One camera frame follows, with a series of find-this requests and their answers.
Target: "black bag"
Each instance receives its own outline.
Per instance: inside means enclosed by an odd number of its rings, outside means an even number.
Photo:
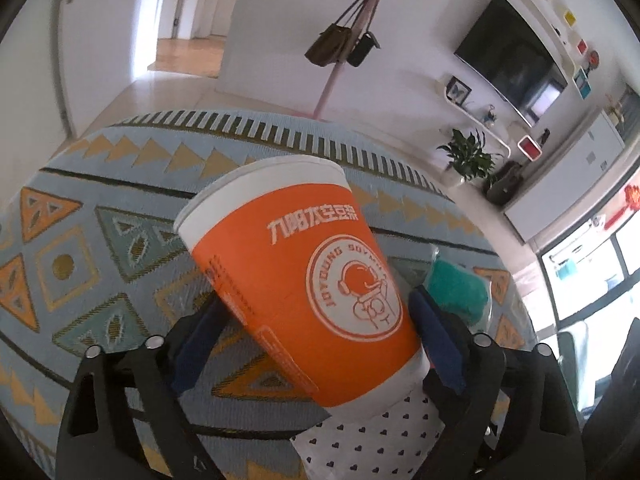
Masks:
[[[320,34],[320,37],[314,42],[314,44],[306,51],[305,57],[314,65],[327,66],[331,63],[335,63],[340,59],[340,54],[343,53],[345,47],[351,40],[353,31],[349,22],[359,15],[364,8],[364,4],[367,0],[356,0],[350,7],[343,12],[340,18],[335,23],[332,23],[327,29]],[[354,13],[347,20],[345,26],[338,25],[342,19],[355,8]]]
[[[353,47],[353,50],[349,54],[347,58],[347,63],[351,66],[360,66],[364,59],[369,55],[371,49],[380,48],[380,44],[378,40],[373,35],[369,29],[371,27],[371,23],[373,22],[373,17],[376,15],[376,10],[378,9],[378,4],[380,0],[376,0],[376,6],[373,8],[373,12],[371,13],[371,17],[369,18],[369,24],[367,25],[367,29],[362,37],[358,40],[356,46]]]

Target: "flat screen tv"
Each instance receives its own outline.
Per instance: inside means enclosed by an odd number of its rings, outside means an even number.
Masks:
[[[507,0],[492,0],[456,50],[530,126],[540,120],[567,80],[540,38]]]

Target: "patterned tablecloth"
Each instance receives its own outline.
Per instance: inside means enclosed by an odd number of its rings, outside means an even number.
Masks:
[[[244,110],[139,116],[55,157],[0,221],[0,409],[50,476],[84,350],[135,348],[209,292],[172,231],[175,216],[222,174],[287,153],[342,165],[380,247],[408,280],[424,275],[428,244],[437,245],[492,280],[490,334],[503,346],[534,344],[513,280],[482,233],[426,175],[369,139]],[[130,403],[142,409],[135,396]],[[289,438],[327,417],[236,323],[180,403],[230,479],[304,478]],[[136,426],[150,464],[167,472],[147,423]]]

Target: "round logo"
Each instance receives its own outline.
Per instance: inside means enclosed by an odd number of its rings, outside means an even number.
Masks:
[[[318,246],[306,268],[306,293],[316,316],[343,338],[380,341],[400,328],[402,303],[386,265],[353,236]]]

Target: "white cabinet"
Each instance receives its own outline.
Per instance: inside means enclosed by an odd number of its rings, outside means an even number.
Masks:
[[[610,168],[624,143],[601,112],[566,154],[504,213],[524,241],[531,240],[577,202]]]

